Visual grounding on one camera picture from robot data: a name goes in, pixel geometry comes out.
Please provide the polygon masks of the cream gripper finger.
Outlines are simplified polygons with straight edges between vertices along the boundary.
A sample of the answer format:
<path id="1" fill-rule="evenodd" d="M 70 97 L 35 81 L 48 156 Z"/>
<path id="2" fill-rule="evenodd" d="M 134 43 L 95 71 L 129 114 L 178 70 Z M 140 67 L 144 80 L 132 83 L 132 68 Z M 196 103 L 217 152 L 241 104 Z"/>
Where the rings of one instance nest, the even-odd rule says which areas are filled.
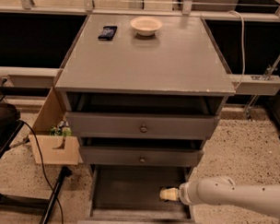
<path id="1" fill-rule="evenodd" d="M 162 187 L 160 190 L 160 199 L 165 201 L 179 201 L 179 190 L 177 188 Z"/>

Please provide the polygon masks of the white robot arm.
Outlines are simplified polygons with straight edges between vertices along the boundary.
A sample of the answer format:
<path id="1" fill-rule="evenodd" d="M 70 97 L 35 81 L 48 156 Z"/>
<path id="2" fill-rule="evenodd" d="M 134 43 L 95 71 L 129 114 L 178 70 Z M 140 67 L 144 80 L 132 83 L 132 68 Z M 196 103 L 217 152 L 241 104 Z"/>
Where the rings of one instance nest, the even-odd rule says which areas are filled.
<path id="1" fill-rule="evenodd" d="M 164 187 L 159 196 L 165 201 L 180 201 L 191 206 L 238 206 L 277 218 L 280 224 L 280 184 L 235 184 L 230 177 L 215 176 L 169 189 Z"/>

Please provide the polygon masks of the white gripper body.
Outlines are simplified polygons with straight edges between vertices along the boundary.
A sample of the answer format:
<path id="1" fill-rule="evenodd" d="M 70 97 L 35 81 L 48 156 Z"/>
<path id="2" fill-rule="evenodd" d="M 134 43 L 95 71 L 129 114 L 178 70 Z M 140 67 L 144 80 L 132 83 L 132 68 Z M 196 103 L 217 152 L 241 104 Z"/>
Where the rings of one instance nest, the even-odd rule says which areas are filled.
<path id="1" fill-rule="evenodd" d="M 185 205 L 198 205 L 201 200 L 197 194 L 197 182 L 182 183 L 179 187 L 179 197 Z"/>

